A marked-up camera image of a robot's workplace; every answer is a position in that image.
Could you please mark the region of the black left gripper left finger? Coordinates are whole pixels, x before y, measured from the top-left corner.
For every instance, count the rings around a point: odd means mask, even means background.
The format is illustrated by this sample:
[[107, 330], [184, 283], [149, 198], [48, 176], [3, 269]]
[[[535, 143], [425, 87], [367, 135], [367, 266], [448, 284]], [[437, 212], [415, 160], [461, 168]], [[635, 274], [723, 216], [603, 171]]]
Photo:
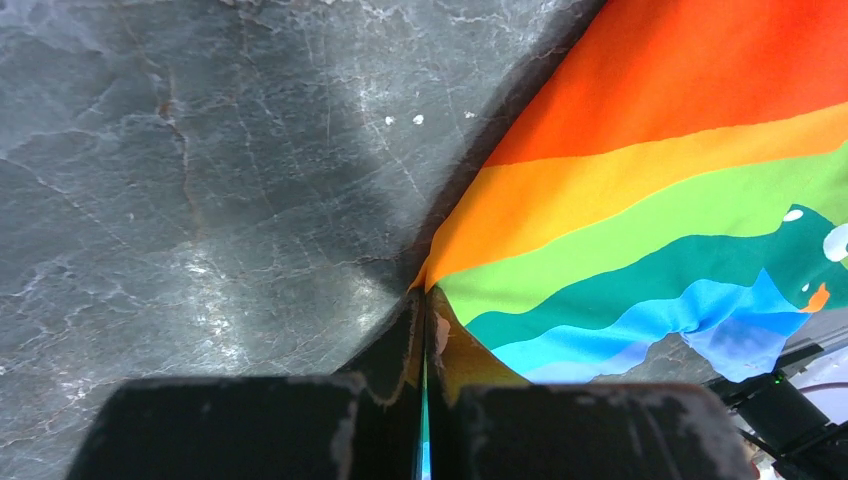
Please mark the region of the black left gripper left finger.
[[158, 377], [100, 409], [71, 479], [418, 479], [424, 295], [327, 375]]

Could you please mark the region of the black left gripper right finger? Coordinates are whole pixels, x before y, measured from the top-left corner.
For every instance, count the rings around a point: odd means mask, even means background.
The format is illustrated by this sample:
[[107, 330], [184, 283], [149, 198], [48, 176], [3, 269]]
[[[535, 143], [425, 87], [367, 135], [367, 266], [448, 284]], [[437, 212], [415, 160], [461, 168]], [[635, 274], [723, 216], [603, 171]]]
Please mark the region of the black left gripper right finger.
[[720, 400], [681, 383], [533, 384], [426, 296], [434, 479], [751, 479]]

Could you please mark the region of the rainbow and white kids jacket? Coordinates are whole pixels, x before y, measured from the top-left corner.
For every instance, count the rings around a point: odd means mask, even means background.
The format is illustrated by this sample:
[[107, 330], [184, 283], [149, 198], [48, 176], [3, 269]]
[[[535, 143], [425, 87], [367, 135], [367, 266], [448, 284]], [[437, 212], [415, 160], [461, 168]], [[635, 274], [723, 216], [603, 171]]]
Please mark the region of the rainbow and white kids jacket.
[[734, 382], [847, 305], [847, 5], [609, 1], [437, 230], [447, 382], [586, 383], [671, 334]]

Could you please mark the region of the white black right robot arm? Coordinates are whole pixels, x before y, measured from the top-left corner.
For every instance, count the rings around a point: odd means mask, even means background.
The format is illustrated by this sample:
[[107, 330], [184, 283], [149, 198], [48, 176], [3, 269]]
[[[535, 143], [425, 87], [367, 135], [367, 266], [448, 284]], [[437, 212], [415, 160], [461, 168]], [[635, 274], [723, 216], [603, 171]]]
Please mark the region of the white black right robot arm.
[[834, 423], [790, 378], [812, 361], [847, 345], [847, 328], [807, 335], [784, 351], [773, 332], [749, 335], [722, 351], [717, 377], [703, 385], [744, 420], [740, 435], [771, 456], [785, 479], [845, 479], [847, 423]]

